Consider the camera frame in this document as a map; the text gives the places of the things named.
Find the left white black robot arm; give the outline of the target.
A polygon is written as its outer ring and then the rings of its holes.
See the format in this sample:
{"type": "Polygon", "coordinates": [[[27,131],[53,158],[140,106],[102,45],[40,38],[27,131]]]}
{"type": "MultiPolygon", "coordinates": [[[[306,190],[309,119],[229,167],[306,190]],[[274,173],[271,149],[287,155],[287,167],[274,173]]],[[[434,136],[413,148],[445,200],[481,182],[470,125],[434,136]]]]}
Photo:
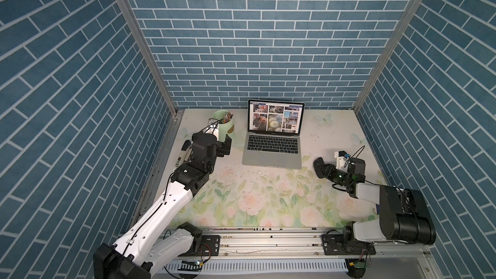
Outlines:
{"type": "Polygon", "coordinates": [[[152,207],[115,243],[102,244],[95,251],[95,278],[152,278],[181,254],[196,253],[201,246],[202,230],[190,223],[180,225],[165,240],[158,239],[209,181],[217,158],[229,155],[231,143],[229,136],[220,142],[211,133],[193,134],[190,158],[171,174],[152,207]]]}

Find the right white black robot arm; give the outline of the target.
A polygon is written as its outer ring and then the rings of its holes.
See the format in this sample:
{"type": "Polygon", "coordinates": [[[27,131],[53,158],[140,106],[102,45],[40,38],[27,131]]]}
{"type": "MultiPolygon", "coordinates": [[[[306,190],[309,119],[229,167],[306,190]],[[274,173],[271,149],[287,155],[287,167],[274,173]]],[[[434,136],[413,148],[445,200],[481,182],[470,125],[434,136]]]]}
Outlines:
{"type": "Polygon", "coordinates": [[[316,175],[329,180],[333,188],[354,200],[378,207],[378,218],[351,222],[343,229],[344,242],[403,242],[432,245],[437,234],[422,192],[368,182],[355,169],[344,171],[318,158],[313,163],[316,175]]]}

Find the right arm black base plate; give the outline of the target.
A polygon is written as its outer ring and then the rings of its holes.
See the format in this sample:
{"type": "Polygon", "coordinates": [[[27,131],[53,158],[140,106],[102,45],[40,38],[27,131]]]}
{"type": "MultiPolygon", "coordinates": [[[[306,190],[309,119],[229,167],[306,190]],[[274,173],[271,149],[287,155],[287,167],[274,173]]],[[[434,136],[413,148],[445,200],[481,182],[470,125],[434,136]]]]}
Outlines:
{"type": "Polygon", "coordinates": [[[326,256],[331,255],[376,255],[375,247],[372,243],[351,240],[344,240],[342,235],[328,234],[322,235],[322,246],[326,256]]]}

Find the black wireless mouse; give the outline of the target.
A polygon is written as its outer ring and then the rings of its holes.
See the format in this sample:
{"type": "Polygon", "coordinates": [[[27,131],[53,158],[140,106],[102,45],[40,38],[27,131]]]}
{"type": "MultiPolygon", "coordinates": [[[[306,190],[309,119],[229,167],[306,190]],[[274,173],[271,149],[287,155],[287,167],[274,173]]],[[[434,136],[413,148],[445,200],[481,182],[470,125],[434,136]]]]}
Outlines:
{"type": "Polygon", "coordinates": [[[315,174],[318,178],[320,179],[327,179],[328,174],[329,174],[329,164],[325,164],[324,160],[322,157],[318,157],[314,162],[313,162],[313,167],[315,170],[315,174]]]}

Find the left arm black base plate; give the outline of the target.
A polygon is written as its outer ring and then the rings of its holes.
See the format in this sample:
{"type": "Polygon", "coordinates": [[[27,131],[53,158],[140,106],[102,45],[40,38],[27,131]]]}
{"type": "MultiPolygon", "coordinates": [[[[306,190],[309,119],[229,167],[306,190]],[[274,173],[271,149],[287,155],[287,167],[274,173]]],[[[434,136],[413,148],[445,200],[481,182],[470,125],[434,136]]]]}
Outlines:
{"type": "Polygon", "coordinates": [[[186,253],[181,254],[181,257],[217,257],[220,250],[219,235],[204,235],[201,240],[195,240],[192,248],[186,253]]]}

